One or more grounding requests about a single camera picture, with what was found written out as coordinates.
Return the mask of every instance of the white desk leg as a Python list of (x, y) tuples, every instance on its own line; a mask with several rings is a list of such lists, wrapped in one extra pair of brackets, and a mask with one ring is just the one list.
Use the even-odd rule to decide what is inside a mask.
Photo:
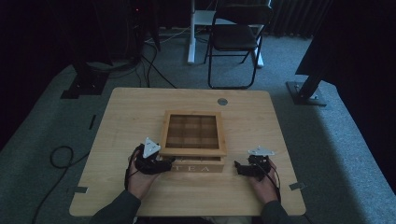
[(190, 26), (190, 47), (189, 47), (189, 59), (188, 64), (193, 64), (195, 61), (195, 0), (191, 0), (191, 26)]
[[(257, 50), (254, 50), (254, 57), (256, 57), (256, 56), (257, 56)], [(261, 54), (259, 56), (259, 61), (257, 62), (257, 66), (258, 67), (263, 67), (264, 66), (264, 61), (262, 60), (262, 55)]]

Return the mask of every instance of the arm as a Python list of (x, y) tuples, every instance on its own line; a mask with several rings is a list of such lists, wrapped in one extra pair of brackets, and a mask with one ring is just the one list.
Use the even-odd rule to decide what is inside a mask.
[[(276, 166), (270, 161), (272, 169), (268, 175), (276, 184)], [(257, 198), (264, 204), (262, 209), (262, 221), (268, 224), (289, 224), (292, 223), (285, 209), (280, 204), (276, 195), (276, 186), (266, 176), (262, 181), (257, 181), (255, 177), (249, 178), (250, 184), (256, 193)]]
[(134, 160), (129, 163), (128, 186), (111, 204), (93, 215), (90, 224), (130, 224), (140, 207), (141, 200), (148, 194), (156, 175), (144, 175), (137, 171)]
[(90, 224), (130, 224), (140, 207), (140, 200), (124, 190), (111, 204), (102, 208), (91, 219)]
[(292, 223), (279, 201), (271, 201), (262, 209), (262, 222), (269, 224)]

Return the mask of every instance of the table leg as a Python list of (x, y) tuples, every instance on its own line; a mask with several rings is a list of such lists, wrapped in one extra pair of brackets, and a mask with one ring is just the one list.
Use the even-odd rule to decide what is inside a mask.
[(188, 64), (193, 64), (195, 59), (195, 0), (191, 0), (191, 26), (190, 26), (190, 47), (189, 47), (189, 59)]

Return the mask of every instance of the black curtain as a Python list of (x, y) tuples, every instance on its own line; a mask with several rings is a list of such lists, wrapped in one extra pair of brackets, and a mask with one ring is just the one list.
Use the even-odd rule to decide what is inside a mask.
[(394, 191), (395, 59), (394, 1), (334, 0), (296, 72), (336, 86)]

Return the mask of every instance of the chair leg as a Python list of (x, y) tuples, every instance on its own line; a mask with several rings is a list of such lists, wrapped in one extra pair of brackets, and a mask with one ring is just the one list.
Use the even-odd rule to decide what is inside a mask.
[(213, 46), (211, 44), (208, 44), (207, 46), (208, 50), (209, 50), (209, 71), (207, 72), (207, 85), (211, 88), (214, 89), (214, 87), (212, 86), (211, 82), (210, 82), (210, 78), (212, 76), (212, 49)]
[(250, 51), (248, 51), (248, 52), (247, 52), (247, 54), (245, 55), (245, 57), (244, 57), (244, 59), (242, 60), (242, 62), (241, 62), (241, 63), (244, 63), (244, 62), (245, 62), (245, 60), (247, 59), (247, 57), (248, 57), (249, 53), (250, 53)]
[(257, 55), (256, 55), (255, 62), (254, 62), (253, 76), (251, 77), (250, 84), (247, 85), (248, 88), (251, 85), (253, 85), (254, 78), (256, 77), (257, 64), (259, 64), (259, 58), (260, 58), (260, 54), (261, 54), (260, 51), (261, 50), (262, 50), (262, 37), (260, 37), (259, 46), (257, 47)]
[(210, 37), (209, 37), (209, 39), (207, 40), (207, 46), (206, 46), (206, 53), (205, 53), (204, 63), (206, 63), (207, 52), (209, 51), (209, 45), (210, 45)]

